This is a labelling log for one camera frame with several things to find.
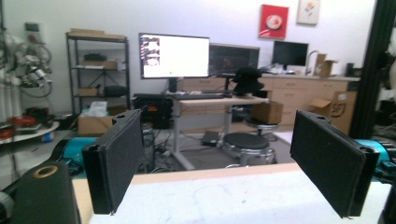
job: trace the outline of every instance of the floor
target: floor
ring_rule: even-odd
[[[141,171],[140,173],[159,173],[184,171],[170,153],[172,148],[172,132],[156,130],[155,134],[155,169]],[[57,143],[69,137],[76,136],[72,131],[56,131],[52,142],[43,143],[40,137],[20,141],[13,144],[0,145],[0,189],[5,188],[18,179],[30,168],[40,164],[50,157]],[[180,138],[180,151],[195,166],[196,169],[225,168],[230,164],[238,163],[238,158],[230,155],[219,147],[202,146],[203,134],[186,133]],[[271,134],[266,135],[270,140],[270,147],[276,152],[276,162],[293,162],[289,154],[289,145],[275,139]],[[264,158],[252,158],[249,165],[265,164]]]

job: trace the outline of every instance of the stool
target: stool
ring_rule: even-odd
[[[244,118],[247,126],[257,129],[257,135],[251,133],[228,133],[223,137],[223,147],[240,156],[239,164],[231,164],[226,168],[247,166],[251,157],[264,157],[265,164],[276,160],[276,154],[270,148],[270,141],[262,136],[263,130],[274,130],[276,124],[265,124],[251,117]]]

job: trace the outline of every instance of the image on screen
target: image on screen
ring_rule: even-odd
[[[308,44],[275,41],[272,64],[305,66]]]
[[[235,74],[244,66],[258,67],[260,48],[211,43],[209,75]]]
[[[142,78],[208,77],[209,38],[139,34]]]

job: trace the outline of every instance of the wall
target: wall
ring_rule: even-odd
[[[140,80],[137,34],[151,32],[173,35],[209,36],[211,42],[261,47],[259,65],[271,60],[274,39],[258,38],[261,5],[289,7],[285,41],[309,43],[339,60],[332,72],[344,74],[346,63],[360,67],[375,0],[322,0],[316,26],[296,24],[297,0],[4,0],[5,26],[24,37],[23,24],[42,24],[43,36],[53,55],[51,78],[55,91],[49,97],[54,112],[71,111],[65,33],[70,28],[104,30],[130,39],[131,91],[160,92],[164,80]],[[24,106],[47,102],[24,98]]]

